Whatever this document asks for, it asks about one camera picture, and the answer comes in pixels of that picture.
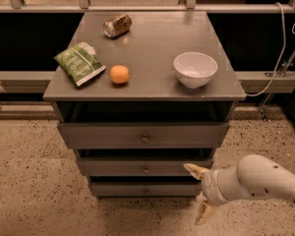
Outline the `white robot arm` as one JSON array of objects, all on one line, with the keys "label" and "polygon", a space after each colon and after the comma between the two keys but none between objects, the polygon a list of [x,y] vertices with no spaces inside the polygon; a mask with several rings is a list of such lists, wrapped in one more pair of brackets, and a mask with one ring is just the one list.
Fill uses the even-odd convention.
[{"label": "white robot arm", "polygon": [[202,184],[197,225],[209,221],[220,206],[236,200],[276,198],[295,205],[295,174],[264,156],[250,154],[224,169],[192,163],[184,167]]}]

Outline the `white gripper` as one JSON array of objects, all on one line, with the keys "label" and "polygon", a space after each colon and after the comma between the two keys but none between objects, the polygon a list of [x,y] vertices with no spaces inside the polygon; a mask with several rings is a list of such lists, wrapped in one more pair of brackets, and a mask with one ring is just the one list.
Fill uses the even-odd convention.
[{"label": "white gripper", "polygon": [[192,163],[184,163],[183,166],[195,179],[202,180],[202,190],[206,200],[200,202],[195,224],[203,225],[212,218],[219,209],[219,206],[228,203],[218,184],[219,175],[224,170],[208,170]]}]

